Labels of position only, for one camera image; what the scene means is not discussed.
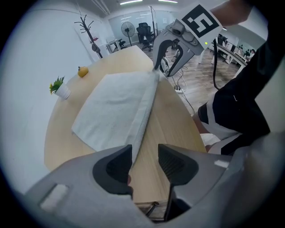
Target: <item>yellow fruit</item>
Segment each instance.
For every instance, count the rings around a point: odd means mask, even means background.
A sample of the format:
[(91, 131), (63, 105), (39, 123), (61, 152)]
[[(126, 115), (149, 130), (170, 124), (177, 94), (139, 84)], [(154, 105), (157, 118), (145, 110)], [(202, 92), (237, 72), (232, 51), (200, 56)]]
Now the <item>yellow fruit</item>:
[(78, 67), (78, 75), (84, 77), (88, 73), (88, 68), (86, 66)]

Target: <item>ceiling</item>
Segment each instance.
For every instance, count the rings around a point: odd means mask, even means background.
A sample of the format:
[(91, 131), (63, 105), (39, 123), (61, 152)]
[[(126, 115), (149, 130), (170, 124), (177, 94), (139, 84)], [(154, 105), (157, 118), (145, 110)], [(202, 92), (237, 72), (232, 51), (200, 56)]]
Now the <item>ceiling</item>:
[[(143, 0), (142, 2), (136, 2), (136, 3), (130, 3), (130, 4), (125, 4), (125, 5), (120, 5), (121, 2), (125, 2), (128, 0), (102, 0), (105, 5), (107, 6), (107, 8), (109, 9), (110, 13), (113, 13), (117, 10), (121, 10), (121, 9), (125, 9), (125, 8), (131, 8), (131, 7), (138, 7), (138, 6), (143, 6), (143, 5), (167, 5), (167, 6), (174, 6), (174, 7), (178, 7), (178, 8), (182, 8), (185, 7), (187, 5), (189, 5), (191, 2), (194, 2), (195, 0), (176, 0), (178, 1), (178, 3), (174, 4), (174, 3), (167, 3), (167, 2), (158, 2), (158, 0)], [(206, 5), (218, 5), (219, 3), (223, 2), (225, 0), (199, 0), (199, 2), (206, 4)], [(100, 17), (106, 17), (106, 14), (99, 9), (99, 7), (97, 7), (92, 0), (78, 0), (78, 3), (81, 7), (84, 7), (92, 12), (94, 12), (95, 14), (97, 14)]]

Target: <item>human arm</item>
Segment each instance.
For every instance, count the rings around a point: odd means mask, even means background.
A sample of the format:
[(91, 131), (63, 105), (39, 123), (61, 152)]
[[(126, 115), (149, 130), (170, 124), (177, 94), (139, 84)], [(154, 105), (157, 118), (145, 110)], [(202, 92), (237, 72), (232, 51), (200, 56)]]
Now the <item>human arm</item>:
[(229, 0), (211, 9), (211, 12), (222, 26), (230, 26), (246, 21), (251, 10), (252, 5), (246, 0)]

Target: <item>potted plant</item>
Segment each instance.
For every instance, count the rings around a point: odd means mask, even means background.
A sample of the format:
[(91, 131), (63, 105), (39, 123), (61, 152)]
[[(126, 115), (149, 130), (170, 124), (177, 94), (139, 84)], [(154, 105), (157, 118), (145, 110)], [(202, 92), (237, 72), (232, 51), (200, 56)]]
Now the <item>potted plant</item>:
[(64, 77), (57, 77), (57, 80), (54, 82), (54, 84), (49, 85), (50, 94), (56, 94), (57, 96), (67, 99), (70, 95), (70, 90), (66, 86), (66, 84), (63, 82)]

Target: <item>ribbed rubber pad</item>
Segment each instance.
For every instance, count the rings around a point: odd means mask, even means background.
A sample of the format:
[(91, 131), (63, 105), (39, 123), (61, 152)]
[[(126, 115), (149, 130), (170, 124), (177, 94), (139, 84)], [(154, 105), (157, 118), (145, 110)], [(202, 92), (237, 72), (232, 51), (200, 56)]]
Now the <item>ribbed rubber pad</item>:
[(159, 164), (171, 186), (188, 183), (199, 169), (195, 160), (164, 144), (159, 144)]
[(132, 195), (127, 185), (132, 165), (132, 145), (102, 158), (93, 167), (95, 181), (107, 192), (118, 195)]

